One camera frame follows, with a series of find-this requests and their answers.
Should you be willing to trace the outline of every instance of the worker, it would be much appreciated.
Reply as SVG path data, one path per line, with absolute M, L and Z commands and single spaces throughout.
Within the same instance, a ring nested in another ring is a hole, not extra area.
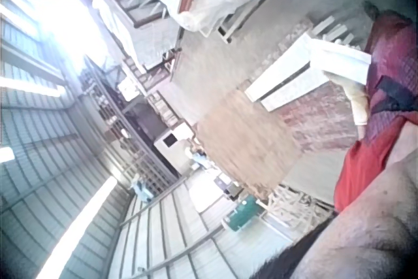
M 344 160 L 334 192 L 336 212 L 251 279 L 416 278 L 416 28 L 395 12 L 380 12 L 371 3 L 364 7 L 375 20 L 365 48 L 372 55 L 366 87 L 329 76 L 351 100 L 361 138 Z

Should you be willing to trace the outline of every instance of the wooden plank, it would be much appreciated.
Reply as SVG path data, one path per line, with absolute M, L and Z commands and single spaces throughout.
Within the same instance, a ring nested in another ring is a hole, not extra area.
M 343 35 L 347 30 L 348 30 L 348 28 L 345 25 L 340 25 L 335 30 L 326 34 L 325 35 L 325 40 L 329 41 L 329 42 L 332 42 L 333 40 L 335 40 L 338 37 L 340 37 L 341 35 Z
M 230 92 L 197 124 L 206 153 L 231 178 L 266 197 L 300 156 L 289 128 L 243 92 Z
M 354 39 L 354 35 L 352 33 L 350 33 L 349 35 L 347 35 L 345 37 L 345 39 L 342 41 L 343 45 L 348 45 L 349 43 L 351 43 L 351 41 Z
M 328 82 L 328 78 L 320 70 L 309 68 L 290 83 L 263 99 L 261 104 L 268 111 L 273 111 L 313 91 L 326 82 Z
M 311 37 L 304 33 L 274 62 L 247 90 L 246 95 L 254 102 L 268 93 L 286 78 L 295 74 L 310 60 Z
M 329 16 L 326 20 L 323 20 L 320 24 L 315 26 L 312 30 L 312 34 L 318 36 L 320 33 L 323 32 L 328 26 L 335 22 L 335 18 L 333 16 Z

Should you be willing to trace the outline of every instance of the hairy skin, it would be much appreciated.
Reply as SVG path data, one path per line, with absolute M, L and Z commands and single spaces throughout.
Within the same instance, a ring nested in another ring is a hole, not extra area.
M 250 279 L 416 277 L 418 126 L 405 124 L 387 168 L 328 223 L 267 261 Z M 405 274 L 409 267 L 413 276 Z

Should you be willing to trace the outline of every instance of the window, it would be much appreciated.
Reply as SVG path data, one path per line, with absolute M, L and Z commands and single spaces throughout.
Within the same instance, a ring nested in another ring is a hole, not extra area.
M 174 134 L 170 133 L 169 136 L 163 139 L 163 142 L 167 145 L 167 147 L 171 147 L 175 142 L 177 142 L 177 138 L 174 136 Z

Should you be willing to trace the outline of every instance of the red shirt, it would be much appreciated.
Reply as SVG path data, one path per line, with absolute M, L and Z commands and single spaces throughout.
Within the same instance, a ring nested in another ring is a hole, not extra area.
M 377 88 L 388 76 L 418 95 L 416 30 L 409 20 L 387 12 L 375 22 L 366 52 L 372 55 L 366 89 L 370 108 L 386 98 Z M 418 125 L 418 112 L 383 111 L 371 115 L 366 136 L 348 151 L 334 192 L 337 212 L 349 206 L 385 169 L 391 150 L 406 123 Z

